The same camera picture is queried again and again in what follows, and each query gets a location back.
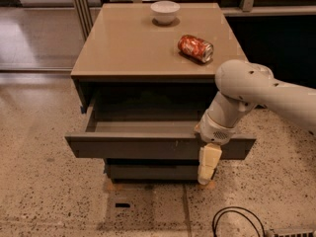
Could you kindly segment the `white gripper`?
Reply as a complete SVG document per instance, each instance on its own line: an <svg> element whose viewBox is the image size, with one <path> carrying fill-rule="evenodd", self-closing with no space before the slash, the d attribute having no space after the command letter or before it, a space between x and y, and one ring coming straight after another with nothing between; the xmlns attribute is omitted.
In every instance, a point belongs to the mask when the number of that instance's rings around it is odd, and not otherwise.
<svg viewBox="0 0 316 237"><path fill-rule="evenodd" d="M199 134L202 141L208 143L199 150L197 168L197 181L205 186L211 181L220 160L222 154L220 145L227 144L236 133L236 129L222 126L208 113L204 113L194 131Z"/></svg>

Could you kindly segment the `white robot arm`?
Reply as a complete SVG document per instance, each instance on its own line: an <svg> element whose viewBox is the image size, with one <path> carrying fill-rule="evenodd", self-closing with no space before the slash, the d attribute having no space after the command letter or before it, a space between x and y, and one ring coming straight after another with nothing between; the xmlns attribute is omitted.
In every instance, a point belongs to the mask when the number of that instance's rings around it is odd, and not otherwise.
<svg viewBox="0 0 316 237"><path fill-rule="evenodd" d="M222 154L221 146L236 134L239 120L255 106L268 108L316 134L316 90L279 81L270 68L242 60L228 60L215 73L218 89L195 132L205 142L199 150L197 181L210 182Z"/></svg>

